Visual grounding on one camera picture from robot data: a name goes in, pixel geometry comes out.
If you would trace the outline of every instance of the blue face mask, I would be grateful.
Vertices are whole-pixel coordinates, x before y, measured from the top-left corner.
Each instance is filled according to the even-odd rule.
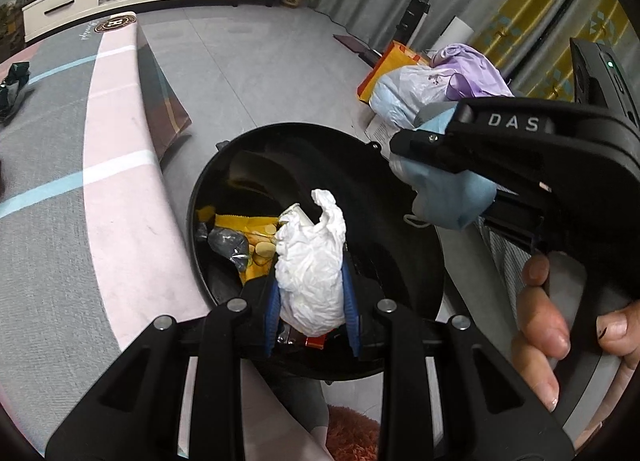
[[[446,110],[417,130],[444,134],[454,112]],[[495,183],[468,170],[452,174],[394,154],[389,165],[418,194],[412,206],[415,218],[435,226],[463,230],[494,202]]]

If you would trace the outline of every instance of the human hand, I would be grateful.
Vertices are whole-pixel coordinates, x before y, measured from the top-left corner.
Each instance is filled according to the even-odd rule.
[[[542,288],[549,275],[543,255],[531,257],[522,270],[524,290],[518,296],[520,332],[511,344],[513,366],[552,411],[558,404],[559,385],[547,357],[564,359],[570,351],[569,329],[558,308]],[[607,395],[586,430],[575,442],[580,448],[602,426],[626,389],[640,361],[640,301],[621,311],[598,317],[594,326],[600,347],[622,358]]]

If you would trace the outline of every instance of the trash can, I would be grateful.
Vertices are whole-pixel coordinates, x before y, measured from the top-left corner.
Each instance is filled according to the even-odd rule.
[[[404,222],[403,216],[412,213],[415,193],[391,172],[379,144],[306,123],[268,125],[242,134],[200,174],[188,207],[188,247],[197,281],[211,303],[238,296],[242,285],[231,261],[196,240],[196,210],[211,205],[217,214],[277,217],[299,203],[318,221],[321,209],[310,195],[317,188],[332,192],[342,209],[357,274],[377,281],[386,297],[434,319],[442,302],[444,257],[433,227]],[[382,370],[380,364],[361,365],[347,349],[332,360],[327,351],[310,350],[283,359],[282,365],[297,375],[324,380],[361,378]]]

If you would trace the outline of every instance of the orange fluffy rug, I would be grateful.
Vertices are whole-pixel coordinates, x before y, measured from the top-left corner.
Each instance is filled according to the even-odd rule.
[[[335,461],[376,461],[379,432],[377,421],[346,407],[329,406],[326,447]]]

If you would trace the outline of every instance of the fingernail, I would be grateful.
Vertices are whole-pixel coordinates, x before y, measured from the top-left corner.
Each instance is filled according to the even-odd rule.
[[[553,358],[564,360],[571,350],[571,342],[569,342],[569,337],[563,331],[551,328],[546,331],[542,347]]]
[[[545,407],[549,409],[549,412],[553,412],[556,409],[556,405],[558,404],[558,396],[556,395],[556,391],[554,388],[546,383],[546,381],[541,381],[533,388],[533,392],[538,395],[540,401],[545,404]]]
[[[596,320],[598,340],[620,340],[626,335],[626,315],[624,313],[609,313],[599,316]]]
[[[532,261],[529,267],[529,276],[532,279],[538,279],[543,277],[546,273],[546,262],[540,258],[539,260]]]

